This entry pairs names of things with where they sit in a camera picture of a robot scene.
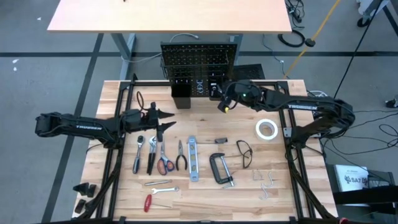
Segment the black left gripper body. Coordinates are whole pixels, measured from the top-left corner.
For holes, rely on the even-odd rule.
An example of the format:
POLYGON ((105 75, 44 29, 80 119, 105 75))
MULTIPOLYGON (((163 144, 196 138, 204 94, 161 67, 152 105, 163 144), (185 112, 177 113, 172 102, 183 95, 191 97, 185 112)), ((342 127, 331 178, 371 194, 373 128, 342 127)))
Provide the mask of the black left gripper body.
POLYGON ((121 127, 127 133, 155 129, 157 140, 162 142, 163 130, 159 124, 159 119, 162 119, 161 110, 149 109, 146 113, 140 110, 129 110, 121 116, 121 127))

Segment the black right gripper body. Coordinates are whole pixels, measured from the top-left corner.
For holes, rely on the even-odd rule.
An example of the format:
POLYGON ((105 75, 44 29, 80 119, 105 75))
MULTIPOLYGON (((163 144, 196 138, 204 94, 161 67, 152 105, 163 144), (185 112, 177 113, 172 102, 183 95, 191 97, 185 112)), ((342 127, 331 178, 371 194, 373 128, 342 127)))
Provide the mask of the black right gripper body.
POLYGON ((246 92, 236 92, 233 90, 228 93, 228 98, 235 101, 237 104, 247 106, 248 108, 255 108, 261 104, 262 91, 248 90, 246 92))

